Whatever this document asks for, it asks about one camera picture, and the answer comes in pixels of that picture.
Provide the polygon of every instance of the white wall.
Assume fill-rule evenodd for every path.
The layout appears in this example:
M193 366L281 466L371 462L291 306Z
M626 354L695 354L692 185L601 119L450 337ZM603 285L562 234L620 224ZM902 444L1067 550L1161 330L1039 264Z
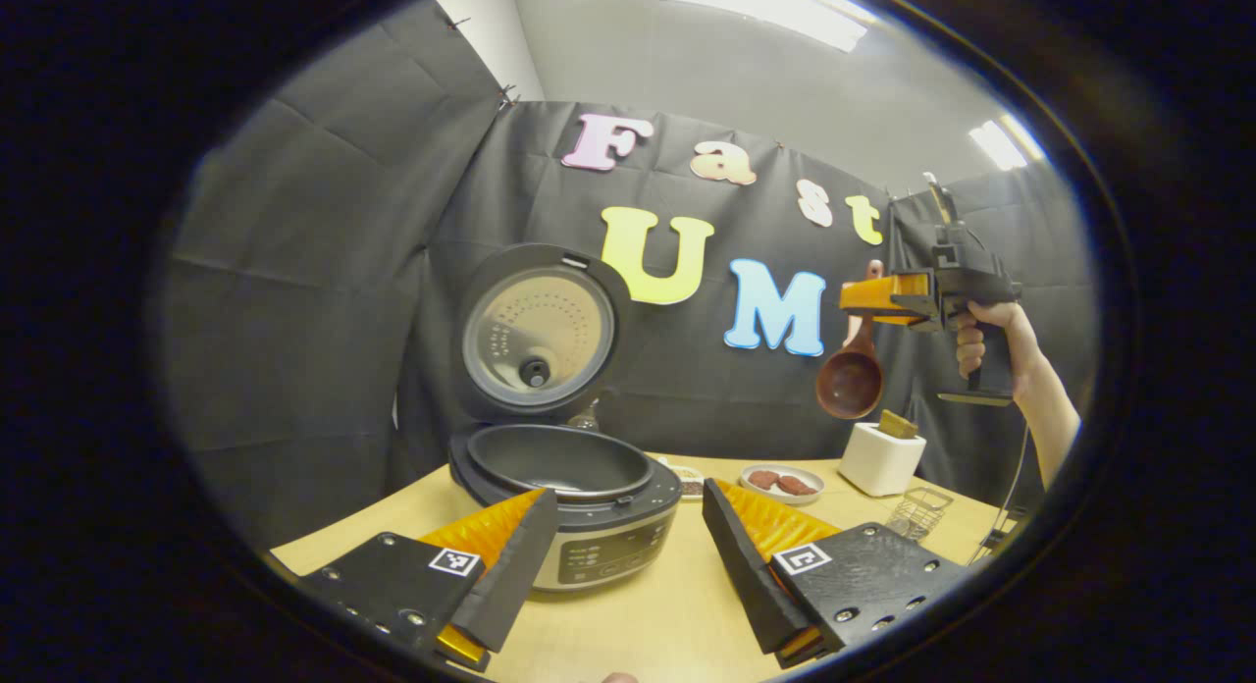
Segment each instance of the white wall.
M505 88L510 98L520 97L522 102L543 102L541 89L533 63L533 53L528 49L524 26L519 20L519 8L515 0L436 0L445 13L456 23L470 18L458 30L471 43L471 48L484 60L485 67Z

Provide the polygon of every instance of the table top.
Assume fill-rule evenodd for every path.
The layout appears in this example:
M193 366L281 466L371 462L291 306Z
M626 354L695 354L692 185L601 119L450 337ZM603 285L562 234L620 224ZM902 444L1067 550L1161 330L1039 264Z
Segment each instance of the table top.
M692 467L731 483L750 465L769 462L662 458L672 467ZM836 472L839 460L770 462L824 478L820 498L795 508L842 530L884 524L902 501L901 495L864 495ZM967 564L993 525L997 507L923 478L913 477L911 487L933 487L955 500L921 545L952 562ZM446 465L358 514L271 552L298 575L306 575L381 531L418 539L480 508L452 481ZM701 512L701 500L681 501L663 550L653 564L632 576L575 593L530 594L506 647L492 654L484 675L502 683L600 683L613 672L631 673L642 683L736 683L780 675L776 659L759 652Z

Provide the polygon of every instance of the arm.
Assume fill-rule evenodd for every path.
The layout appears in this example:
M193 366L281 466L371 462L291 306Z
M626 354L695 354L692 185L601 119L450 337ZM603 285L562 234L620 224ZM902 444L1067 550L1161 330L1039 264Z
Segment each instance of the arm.
M968 313L958 320L956 358L963 378L981 367L981 357L986 353L981 330L976 329L977 321L999 325L1007 334L1012 360L1012 401L1021 409L1029 432L1034 436L1042 485L1050 487L1055 472L1069 454L1069 447L1073 447L1081 418L1073 408L1073 402L1069 402L1051 363L1037 347L1037 335L1034 335L1029 318L1020 304L982 308L968 303Z

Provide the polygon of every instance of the bowl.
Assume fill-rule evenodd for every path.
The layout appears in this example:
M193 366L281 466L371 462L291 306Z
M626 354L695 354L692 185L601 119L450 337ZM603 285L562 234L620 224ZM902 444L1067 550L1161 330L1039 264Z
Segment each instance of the bowl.
M750 483L750 476L757 470L770 470L780 476L798 477L808 487L815 490L814 495L790 495L789 492L781 490L780 486L772 485L769 490L760 490ZM757 492L760 495L771 496L771 498L781 502L782 505L806 505L820 498L824 493L824 478L818 475L808 472L808 470L799 470L796 467L789 467L789 465L750 465L750 467L741 470L741 478L737 478L742 487L750 490L751 492Z

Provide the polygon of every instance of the wire basket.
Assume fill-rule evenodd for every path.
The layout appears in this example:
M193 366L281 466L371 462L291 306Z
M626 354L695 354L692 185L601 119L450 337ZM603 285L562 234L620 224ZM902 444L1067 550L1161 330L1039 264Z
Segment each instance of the wire basket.
M903 495L902 502L894 507L885 527L912 541L919 541L933 531L942 521L942 510L953 498L928 487L916 487Z

